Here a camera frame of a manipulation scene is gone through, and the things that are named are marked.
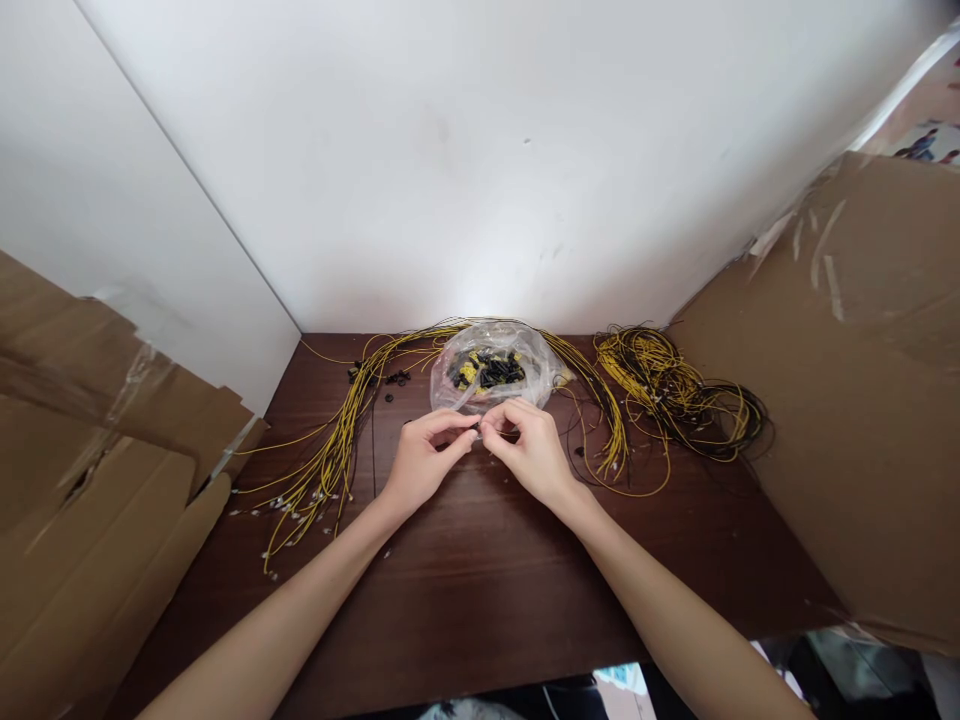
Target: right hand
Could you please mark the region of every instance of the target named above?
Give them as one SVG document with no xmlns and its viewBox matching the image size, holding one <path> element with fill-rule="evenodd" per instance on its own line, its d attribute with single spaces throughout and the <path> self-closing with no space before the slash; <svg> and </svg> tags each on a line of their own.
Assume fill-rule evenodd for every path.
<svg viewBox="0 0 960 720">
<path fill-rule="evenodd" d="M 477 432 L 471 428 L 479 415 L 461 415 L 450 408 L 436 410 L 408 422 L 400 431 L 397 457 L 381 497 L 412 515 L 433 497 L 453 465 L 470 452 Z M 445 450 L 438 445 L 449 443 Z"/>
<path fill-rule="evenodd" d="M 500 435 L 507 421 L 520 431 L 516 445 Z M 553 417 L 526 400 L 510 399 L 487 411 L 480 421 L 480 434 L 484 447 L 547 507 L 554 508 L 577 487 Z"/>
</svg>

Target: cardboard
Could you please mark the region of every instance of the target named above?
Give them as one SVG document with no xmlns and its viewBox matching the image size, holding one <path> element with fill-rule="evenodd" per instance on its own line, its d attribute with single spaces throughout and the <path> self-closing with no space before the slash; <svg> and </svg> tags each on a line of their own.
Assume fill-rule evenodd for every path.
<svg viewBox="0 0 960 720">
<path fill-rule="evenodd" d="M 226 503 L 231 475 L 207 479 L 250 420 L 113 310 L 0 253 L 0 717 L 103 716 Z"/>
<path fill-rule="evenodd" d="M 135 333 L 0 253 L 0 392 L 193 458 L 196 492 L 252 413 Z"/>
<path fill-rule="evenodd" d="M 173 599 L 217 518 L 230 497 L 231 478 L 221 473 L 186 509 L 167 542 L 154 557 L 136 588 L 102 634 L 88 648 L 78 673 L 61 690 L 65 719 L 102 717 L 133 666 L 153 626 Z"/>
<path fill-rule="evenodd" d="M 0 717 L 60 714 L 58 688 L 173 532 L 193 471 L 189 458 L 122 438 L 28 552 L 2 546 L 17 583 L 3 600 Z"/>
<path fill-rule="evenodd" d="M 876 636 L 960 655 L 960 175 L 848 153 L 670 334 L 749 387 L 764 490 Z"/>
</svg>

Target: left hand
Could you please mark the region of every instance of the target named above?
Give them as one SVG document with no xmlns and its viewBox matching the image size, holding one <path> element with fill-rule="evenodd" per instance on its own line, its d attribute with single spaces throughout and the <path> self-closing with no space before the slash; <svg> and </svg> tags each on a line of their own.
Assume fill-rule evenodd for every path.
<svg viewBox="0 0 960 720">
<path fill-rule="evenodd" d="M 470 452 L 477 431 L 469 428 L 479 421 L 479 415 L 461 415 L 444 408 L 404 425 L 390 479 L 381 496 L 389 495 L 393 502 L 414 513 L 433 497 L 454 463 Z M 448 448 L 437 451 L 438 445 L 447 442 Z"/>
</svg>

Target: wooden desk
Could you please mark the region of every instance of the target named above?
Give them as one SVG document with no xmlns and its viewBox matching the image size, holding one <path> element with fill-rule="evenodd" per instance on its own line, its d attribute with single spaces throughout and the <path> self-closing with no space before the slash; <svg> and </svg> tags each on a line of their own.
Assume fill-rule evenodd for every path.
<svg viewBox="0 0 960 720">
<path fill-rule="evenodd" d="M 330 357 L 360 356 L 367 336 L 308 335 Z M 589 338 L 576 339 L 583 347 Z M 327 420 L 347 392 L 345 365 L 302 345 L 266 419 L 263 444 L 299 437 Z M 578 395 L 585 390 L 572 386 Z M 389 392 L 392 403 L 385 402 Z M 547 409 L 564 430 L 575 421 L 570 399 Z M 355 501 L 346 522 L 382 489 L 405 420 L 429 412 L 429 371 L 406 387 L 383 387 L 359 440 Z M 588 419 L 597 410 L 588 406 Z M 583 444 L 579 425 L 569 433 Z M 601 428 L 587 453 L 600 449 Z M 662 450 L 637 431 L 635 491 L 664 477 Z M 253 487 L 299 467 L 308 441 L 254 455 L 238 485 Z M 747 469 L 671 451 L 669 485 L 648 499 L 595 490 L 610 514 L 749 638 L 836 622 L 840 603 Z M 266 499 L 268 496 L 256 496 Z M 179 672 L 277 588 L 260 554 L 275 518 L 249 514 L 254 496 L 235 495 L 157 625 L 111 708 L 130 718 Z M 333 513 L 322 525 L 331 526 Z M 313 528 L 273 561 L 280 582 L 322 550 L 331 536 Z M 451 698 L 586 673 L 645 659 L 643 645 L 616 598 L 573 535 L 530 497 L 482 446 L 453 469 L 374 560 L 307 661 L 278 718 L 330 718 Z"/>
</svg>

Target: plastic bag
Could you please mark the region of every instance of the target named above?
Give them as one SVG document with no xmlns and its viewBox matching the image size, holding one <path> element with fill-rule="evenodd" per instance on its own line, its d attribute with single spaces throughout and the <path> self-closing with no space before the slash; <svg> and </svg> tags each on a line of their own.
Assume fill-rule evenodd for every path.
<svg viewBox="0 0 960 720">
<path fill-rule="evenodd" d="M 543 335 L 518 322 L 482 322 L 443 346 L 430 375 L 430 405 L 474 415 L 512 397 L 542 408 L 572 375 Z"/>
</svg>

